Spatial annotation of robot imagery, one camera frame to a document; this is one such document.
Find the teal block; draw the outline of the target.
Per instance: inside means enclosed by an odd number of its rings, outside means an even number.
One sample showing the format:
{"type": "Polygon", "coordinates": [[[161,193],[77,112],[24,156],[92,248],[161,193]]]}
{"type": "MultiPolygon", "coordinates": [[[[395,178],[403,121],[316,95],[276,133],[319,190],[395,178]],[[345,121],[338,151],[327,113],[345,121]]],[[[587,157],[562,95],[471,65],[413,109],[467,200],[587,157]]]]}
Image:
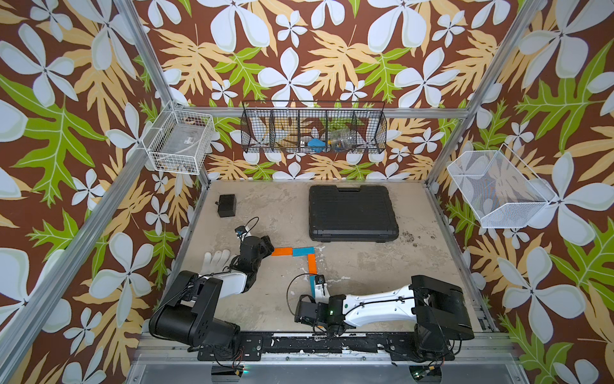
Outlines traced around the teal block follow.
{"type": "Polygon", "coordinates": [[[316,296],[316,286],[315,286],[315,275],[310,275],[309,277],[309,281],[310,281],[310,292],[311,292],[311,296],[315,298],[316,296]]]}
{"type": "Polygon", "coordinates": [[[300,247],[292,250],[292,256],[294,257],[309,256],[311,254],[315,254],[314,247],[300,247]]]}

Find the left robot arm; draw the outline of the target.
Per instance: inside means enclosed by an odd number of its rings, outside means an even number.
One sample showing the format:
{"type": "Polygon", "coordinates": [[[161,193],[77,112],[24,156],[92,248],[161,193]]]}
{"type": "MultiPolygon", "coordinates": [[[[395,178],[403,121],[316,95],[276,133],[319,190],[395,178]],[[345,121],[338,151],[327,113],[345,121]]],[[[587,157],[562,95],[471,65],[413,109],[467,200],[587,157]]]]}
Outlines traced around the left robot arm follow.
{"type": "Polygon", "coordinates": [[[150,319],[150,334],[189,347],[237,350],[240,326],[214,318],[218,301],[249,291],[273,252],[270,237],[246,236],[226,272],[180,272],[150,319]]]}

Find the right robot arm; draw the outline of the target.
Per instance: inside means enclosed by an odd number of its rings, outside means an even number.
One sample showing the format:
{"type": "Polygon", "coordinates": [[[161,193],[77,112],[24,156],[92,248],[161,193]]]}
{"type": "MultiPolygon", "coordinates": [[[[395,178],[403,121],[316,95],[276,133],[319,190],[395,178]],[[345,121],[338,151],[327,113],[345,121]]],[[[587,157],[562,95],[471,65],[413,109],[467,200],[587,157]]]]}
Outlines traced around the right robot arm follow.
{"type": "Polygon", "coordinates": [[[462,342],[475,334],[459,286],[425,275],[379,294],[331,295],[323,275],[314,275],[315,295],[303,294],[291,311],[294,321],[340,337],[372,323],[409,321],[413,324],[402,358],[416,363],[452,361],[462,342]]]}

